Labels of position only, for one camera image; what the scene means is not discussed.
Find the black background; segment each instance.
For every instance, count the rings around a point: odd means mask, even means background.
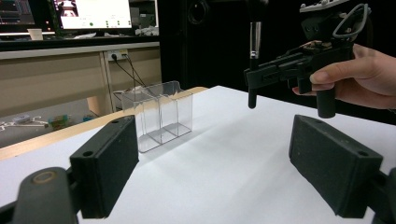
[[[183,89],[221,85],[247,91],[243,71],[249,66],[250,17],[246,2],[206,0],[210,13],[207,13],[205,22],[197,25],[188,20],[189,6],[197,1],[158,1],[163,81],[179,80]],[[317,1],[269,0],[267,11],[262,16],[262,63],[306,42],[299,8],[301,3],[310,5],[315,2]],[[348,12],[359,3],[368,3],[372,10],[370,19],[373,23],[371,47],[396,56],[396,48],[392,42],[396,39],[393,2],[350,0],[343,7]],[[355,42],[367,46],[365,37],[363,31]],[[316,107],[315,97],[295,95],[288,89],[286,82],[262,88],[259,95]],[[248,99],[235,106],[248,106]],[[388,110],[337,101],[336,111],[396,124],[396,115]]]

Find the white table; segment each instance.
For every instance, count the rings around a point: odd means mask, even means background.
[[[193,128],[140,154],[110,217],[80,223],[371,223],[337,217],[290,163],[295,114],[317,110],[215,87],[193,95]],[[396,166],[396,127],[336,115],[327,123],[384,156],[381,171]],[[68,168],[68,157],[100,128],[0,161],[0,206],[16,200],[29,174]]]

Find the cable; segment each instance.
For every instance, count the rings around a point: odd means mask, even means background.
[[[363,12],[363,20],[362,20],[361,26],[358,28],[358,30],[355,31],[355,32],[353,32],[353,33],[350,33],[350,34],[338,35],[337,32],[338,32],[338,30],[341,28],[341,26],[344,24],[344,22],[346,22],[347,19],[349,19],[349,17],[350,17],[358,8],[360,8],[360,7],[363,7],[363,8],[364,8],[364,12]],[[358,5],[355,6],[355,7],[344,17],[344,19],[338,24],[338,26],[335,28],[334,32],[332,32],[332,36],[333,36],[334,38],[342,39],[342,38],[350,38],[350,37],[353,37],[354,35],[357,35],[358,33],[361,32],[361,30],[363,30],[363,27],[364,27],[364,25],[365,25],[365,23],[366,23],[366,21],[367,21],[367,15],[368,15],[368,13],[369,13],[369,7],[368,7],[367,4],[358,4]]]
[[[139,83],[140,85],[144,86],[143,83],[139,82],[138,80],[136,80],[136,78],[134,78],[129,72],[127,72],[118,62],[117,60],[117,55],[116,55],[116,59],[114,60],[114,62],[119,66],[119,68],[121,68],[126,74],[128,74],[128,76],[133,79],[135,82]]]
[[[121,98],[115,93],[113,92],[114,97],[116,97],[117,99],[119,99],[119,101],[121,101]]]
[[[131,65],[131,67],[132,67],[132,71],[134,72],[134,73],[136,73],[136,75],[137,75],[137,77],[139,78],[139,80],[143,83],[143,84],[141,84],[143,87],[147,87],[146,86],[146,84],[143,82],[143,80],[142,80],[142,78],[139,76],[139,74],[137,73],[137,71],[136,71],[136,69],[134,69],[134,65],[132,64],[132,61],[131,61],[131,58],[129,57],[129,55],[128,54],[124,54],[123,56],[125,56],[125,58],[128,60],[128,62],[129,62],[129,64]]]

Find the monitor screen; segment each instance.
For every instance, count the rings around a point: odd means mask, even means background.
[[[64,30],[132,28],[129,0],[52,0]]]
[[[30,28],[41,28],[43,35],[55,34],[46,1],[0,0],[0,36],[29,35]]]

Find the hand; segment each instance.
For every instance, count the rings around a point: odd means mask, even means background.
[[[378,109],[396,108],[396,58],[355,44],[355,59],[329,64],[311,75],[312,91],[335,88],[335,98]]]

